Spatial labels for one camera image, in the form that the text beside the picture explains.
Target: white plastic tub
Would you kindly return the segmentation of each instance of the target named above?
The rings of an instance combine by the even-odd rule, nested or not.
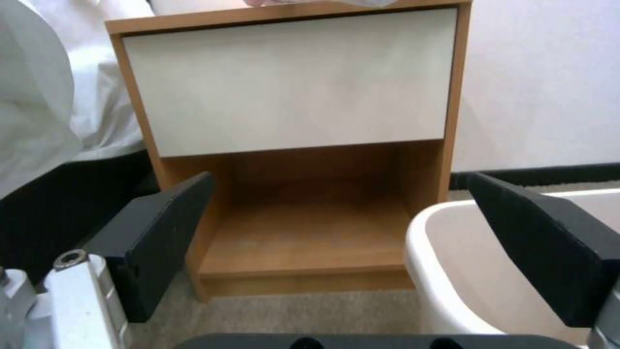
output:
[[[620,189],[565,197],[620,231]],[[531,333],[584,345],[504,252],[473,200],[422,211],[407,231],[407,270],[422,304],[423,333]]]

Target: black baseboard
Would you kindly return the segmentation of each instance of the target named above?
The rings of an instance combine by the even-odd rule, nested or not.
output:
[[[553,184],[620,180],[620,163],[481,172],[520,186],[548,186]],[[471,173],[471,171],[452,173],[450,176],[450,190],[467,189],[467,176]]]

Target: wooden nightstand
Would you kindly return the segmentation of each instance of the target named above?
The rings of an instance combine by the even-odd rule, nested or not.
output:
[[[448,193],[470,8],[107,23],[161,188],[215,175],[186,256],[201,299],[412,287],[405,230]]]

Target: white drawer front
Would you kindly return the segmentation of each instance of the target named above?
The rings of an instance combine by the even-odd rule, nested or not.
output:
[[[124,39],[160,156],[443,138],[456,10]]]

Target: open shelf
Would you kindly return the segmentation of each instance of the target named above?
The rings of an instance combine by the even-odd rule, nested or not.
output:
[[[395,188],[328,181],[247,189],[199,274],[206,278],[403,270],[410,215]]]
[[[407,225],[441,200],[443,142],[162,159],[216,189],[186,255],[198,295],[402,289]]]

